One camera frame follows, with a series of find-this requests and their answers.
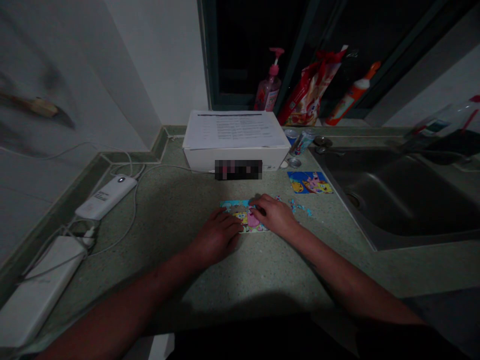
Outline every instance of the person's left hand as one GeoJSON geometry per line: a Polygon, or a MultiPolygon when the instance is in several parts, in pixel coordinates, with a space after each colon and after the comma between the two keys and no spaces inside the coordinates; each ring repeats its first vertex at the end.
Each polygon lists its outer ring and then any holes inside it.
{"type": "Polygon", "coordinates": [[[219,263],[235,250],[244,227],[221,207],[211,213],[195,240],[185,249],[200,270],[219,263]]]}

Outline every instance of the person's right hand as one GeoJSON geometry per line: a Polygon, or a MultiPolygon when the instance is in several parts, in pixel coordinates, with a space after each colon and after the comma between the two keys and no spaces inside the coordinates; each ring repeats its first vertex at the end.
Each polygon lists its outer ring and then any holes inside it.
{"type": "Polygon", "coordinates": [[[260,198],[250,201],[249,205],[257,207],[251,208],[250,211],[263,225],[284,239],[294,234],[301,226],[290,206],[270,195],[263,194],[260,198]]]}

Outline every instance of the pink soap dispenser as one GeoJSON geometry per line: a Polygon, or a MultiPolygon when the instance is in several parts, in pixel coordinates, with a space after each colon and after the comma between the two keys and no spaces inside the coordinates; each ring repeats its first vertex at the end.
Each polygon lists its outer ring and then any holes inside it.
{"type": "Polygon", "coordinates": [[[285,50],[280,47],[271,47],[270,51],[275,52],[275,63],[270,66],[268,77],[260,81],[258,84],[258,91],[256,92],[254,110],[273,111],[277,96],[279,95],[280,85],[282,81],[277,77],[279,74],[279,57],[285,50]]]}

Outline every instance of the sink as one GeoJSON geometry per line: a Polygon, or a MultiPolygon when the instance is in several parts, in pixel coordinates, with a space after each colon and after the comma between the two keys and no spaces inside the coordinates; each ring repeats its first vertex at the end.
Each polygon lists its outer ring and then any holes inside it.
{"type": "Polygon", "coordinates": [[[388,147],[319,155],[325,176],[374,250],[480,239],[480,208],[414,156],[388,147]]]}

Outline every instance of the white power bank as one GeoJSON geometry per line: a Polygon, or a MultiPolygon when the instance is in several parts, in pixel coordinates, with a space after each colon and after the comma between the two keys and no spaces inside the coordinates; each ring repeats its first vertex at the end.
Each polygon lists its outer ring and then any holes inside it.
{"type": "Polygon", "coordinates": [[[117,175],[80,205],[75,214],[84,219],[100,220],[136,185],[133,177],[117,175]]]}
{"type": "MultiPolygon", "coordinates": [[[[90,246],[94,239],[82,237],[90,246]]],[[[22,282],[0,311],[0,347],[17,348],[32,340],[42,328],[60,295],[83,260],[85,249],[69,236],[58,236],[48,253],[26,279],[71,261],[37,278],[22,282]]]]}

